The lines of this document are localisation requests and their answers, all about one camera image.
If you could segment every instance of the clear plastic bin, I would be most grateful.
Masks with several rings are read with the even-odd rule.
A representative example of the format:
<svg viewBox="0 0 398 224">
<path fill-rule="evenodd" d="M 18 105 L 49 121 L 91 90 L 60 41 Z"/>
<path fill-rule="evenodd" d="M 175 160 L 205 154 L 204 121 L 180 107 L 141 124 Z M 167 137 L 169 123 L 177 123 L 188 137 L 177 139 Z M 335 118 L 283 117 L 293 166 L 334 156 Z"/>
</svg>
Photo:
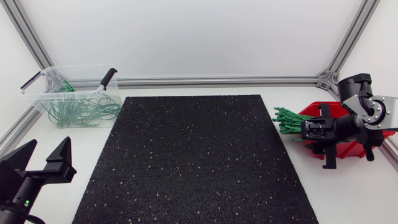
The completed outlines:
<svg viewBox="0 0 398 224">
<path fill-rule="evenodd" d="M 111 127 L 122 106 L 116 72 L 112 65 L 49 67 L 21 92 L 58 128 Z"/>
</svg>

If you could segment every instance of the white wall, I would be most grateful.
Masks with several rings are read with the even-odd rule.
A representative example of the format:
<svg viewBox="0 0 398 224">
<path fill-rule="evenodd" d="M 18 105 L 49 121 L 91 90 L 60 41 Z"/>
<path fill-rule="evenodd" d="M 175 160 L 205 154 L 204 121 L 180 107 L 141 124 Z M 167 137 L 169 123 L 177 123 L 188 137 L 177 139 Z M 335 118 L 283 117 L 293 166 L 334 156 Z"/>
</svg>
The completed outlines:
<svg viewBox="0 0 398 224">
<path fill-rule="evenodd" d="M 0 137 L 30 105 L 18 98 L 20 87 L 38 71 L 39 66 L 0 5 Z"/>
<path fill-rule="evenodd" d="M 315 76 L 362 0 L 21 0 L 55 65 L 118 77 Z"/>
<path fill-rule="evenodd" d="M 340 80 L 370 73 L 374 95 L 398 97 L 398 1 L 382 0 L 348 60 Z"/>
</svg>

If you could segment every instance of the black cable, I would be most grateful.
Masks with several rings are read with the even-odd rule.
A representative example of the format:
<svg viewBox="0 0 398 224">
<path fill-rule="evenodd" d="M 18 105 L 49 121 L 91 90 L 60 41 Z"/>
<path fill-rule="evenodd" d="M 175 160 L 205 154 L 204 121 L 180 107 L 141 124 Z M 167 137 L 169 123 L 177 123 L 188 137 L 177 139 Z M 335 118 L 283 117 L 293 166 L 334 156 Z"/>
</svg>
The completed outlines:
<svg viewBox="0 0 398 224">
<path fill-rule="evenodd" d="M 359 103 L 362 108 L 367 112 L 369 116 L 374 114 L 374 110 L 365 102 L 365 97 L 371 97 L 372 95 L 367 93 L 368 91 L 368 82 L 362 82 L 361 91 L 359 92 Z"/>
<path fill-rule="evenodd" d="M 33 224 L 45 224 L 43 220 L 41 220 L 39 217 L 36 217 L 34 215 L 28 215 L 26 220 L 30 221 Z"/>
</svg>

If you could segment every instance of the red plastic container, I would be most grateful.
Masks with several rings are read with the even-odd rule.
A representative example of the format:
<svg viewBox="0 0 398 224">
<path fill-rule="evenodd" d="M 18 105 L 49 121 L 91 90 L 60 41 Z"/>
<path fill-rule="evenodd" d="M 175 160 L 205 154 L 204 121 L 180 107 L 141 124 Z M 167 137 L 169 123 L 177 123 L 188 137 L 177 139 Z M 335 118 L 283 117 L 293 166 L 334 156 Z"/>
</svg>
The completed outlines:
<svg viewBox="0 0 398 224">
<path fill-rule="evenodd" d="M 328 103 L 330 105 L 330 110 L 331 110 L 331 117 L 332 118 L 339 118 L 341 116 L 344 116 L 348 114 L 348 111 L 341 107 L 340 102 L 313 102 L 310 106 L 306 107 L 303 111 L 300 112 L 300 114 L 305 114 L 305 115 L 310 115 L 310 116 L 320 116 L 320 109 L 318 106 L 321 103 Z M 392 136 L 395 134 L 395 131 L 383 131 L 384 139 L 386 139 L 389 136 Z M 357 141 L 353 142 L 345 142 L 337 145 L 337 157 L 340 157 L 341 159 L 344 159 L 347 156 L 359 156 L 360 158 L 364 157 L 366 155 L 365 150 L 363 149 L 363 146 L 359 144 Z M 320 159 L 325 159 L 324 155 L 316 155 L 314 154 L 315 157 L 318 157 Z"/>
</svg>

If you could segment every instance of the white backdrop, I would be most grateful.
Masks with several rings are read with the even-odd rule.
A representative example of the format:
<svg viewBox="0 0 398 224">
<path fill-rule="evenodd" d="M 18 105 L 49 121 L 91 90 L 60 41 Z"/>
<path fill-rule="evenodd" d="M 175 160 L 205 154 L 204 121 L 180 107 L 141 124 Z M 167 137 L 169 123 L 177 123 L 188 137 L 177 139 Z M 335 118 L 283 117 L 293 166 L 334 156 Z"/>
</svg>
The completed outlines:
<svg viewBox="0 0 398 224">
<path fill-rule="evenodd" d="M 314 76 L 362 0 L 22 0 L 56 65 L 118 77 Z"/>
<path fill-rule="evenodd" d="M 0 137 L 25 112 L 30 103 L 19 99 L 20 87 L 40 71 L 25 43 L 0 6 Z"/>
</svg>

